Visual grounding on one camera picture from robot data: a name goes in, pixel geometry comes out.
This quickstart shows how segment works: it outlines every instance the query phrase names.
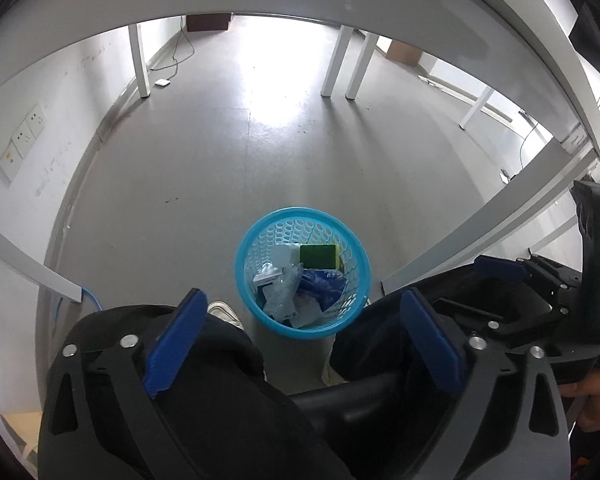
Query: blue plastic wrapper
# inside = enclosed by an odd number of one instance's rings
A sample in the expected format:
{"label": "blue plastic wrapper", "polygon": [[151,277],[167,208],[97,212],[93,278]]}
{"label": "blue plastic wrapper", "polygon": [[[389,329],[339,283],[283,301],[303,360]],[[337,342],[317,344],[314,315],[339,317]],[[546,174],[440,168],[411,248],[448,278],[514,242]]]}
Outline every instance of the blue plastic wrapper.
{"label": "blue plastic wrapper", "polygon": [[347,279],[339,270],[305,269],[296,294],[315,298],[324,312],[340,299],[346,285]]}

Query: blue trash basket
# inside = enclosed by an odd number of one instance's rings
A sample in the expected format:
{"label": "blue trash basket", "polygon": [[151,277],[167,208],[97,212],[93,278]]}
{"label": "blue trash basket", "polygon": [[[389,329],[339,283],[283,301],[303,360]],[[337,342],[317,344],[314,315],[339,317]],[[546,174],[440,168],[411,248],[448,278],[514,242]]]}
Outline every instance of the blue trash basket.
{"label": "blue trash basket", "polygon": [[[345,290],[321,319],[306,327],[278,323],[262,311],[255,299],[253,277],[270,262],[270,248],[282,243],[340,246],[347,279]],[[288,337],[316,339],[342,330],[362,311],[371,289],[371,265],[360,240],[340,220],[315,209],[290,207],[269,213],[244,235],[235,257],[235,282],[244,304],[261,323]]]}

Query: blue gripper pad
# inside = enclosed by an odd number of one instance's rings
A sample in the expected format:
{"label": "blue gripper pad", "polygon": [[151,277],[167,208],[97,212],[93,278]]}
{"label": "blue gripper pad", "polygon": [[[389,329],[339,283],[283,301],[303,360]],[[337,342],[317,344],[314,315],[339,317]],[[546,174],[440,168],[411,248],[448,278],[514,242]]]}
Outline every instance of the blue gripper pad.
{"label": "blue gripper pad", "polygon": [[436,387],[455,397],[462,393],[467,364],[464,335],[455,322],[437,314],[416,288],[406,290],[400,298],[400,322]]}
{"label": "blue gripper pad", "polygon": [[173,319],[144,361],[144,390],[154,399],[168,390],[206,319],[205,293],[193,289],[182,300]]}
{"label": "blue gripper pad", "polygon": [[474,272],[511,283],[523,282],[529,277],[529,272],[523,264],[484,254],[474,260]]}

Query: gray floor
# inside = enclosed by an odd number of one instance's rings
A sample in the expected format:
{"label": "gray floor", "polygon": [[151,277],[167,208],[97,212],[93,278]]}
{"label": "gray floor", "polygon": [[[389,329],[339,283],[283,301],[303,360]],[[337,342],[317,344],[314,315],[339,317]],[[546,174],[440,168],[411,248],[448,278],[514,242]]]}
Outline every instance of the gray floor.
{"label": "gray floor", "polygon": [[[287,393],[320,387],[329,341],[275,336],[242,306],[235,251],[261,216],[324,210],[364,244],[379,280],[462,223],[519,170],[522,140],[375,53],[355,102],[320,86],[336,28],[236,17],[196,47],[173,83],[134,103],[100,150],[75,205],[59,272],[105,307],[177,304],[192,287],[227,301]],[[178,54],[186,55],[184,47]],[[152,79],[165,76],[154,73]]]}

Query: wall outlet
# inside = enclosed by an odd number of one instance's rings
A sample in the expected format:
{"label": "wall outlet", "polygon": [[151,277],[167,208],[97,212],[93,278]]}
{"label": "wall outlet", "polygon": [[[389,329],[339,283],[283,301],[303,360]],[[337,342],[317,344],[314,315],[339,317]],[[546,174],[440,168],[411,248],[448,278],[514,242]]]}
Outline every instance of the wall outlet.
{"label": "wall outlet", "polygon": [[13,143],[16,145],[16,149],[20,153],[20,156],[25,158],[33,145],[33,141],[36,140],[36,137],[33,136],[33,133],[31,133],[31,130],[27,126],[27,121],[22,121],[20,127],[11,136],[11,139],[13,139]]}
{"label": "wall outlet", "polygon": [[42,130],[45,129],[46,117],[40,103],[35,105],[33,110],[27,114],[26,123],[34,137],[39,136]]}
{"label": "wall outlet", "polygon": [[16,178],[20,166],[22,166],[22,157],[16,150],[15,144],[9,141],[7,149],[0,158],[0,167],[4,170],[10,182],[13,182],[13,179]]}

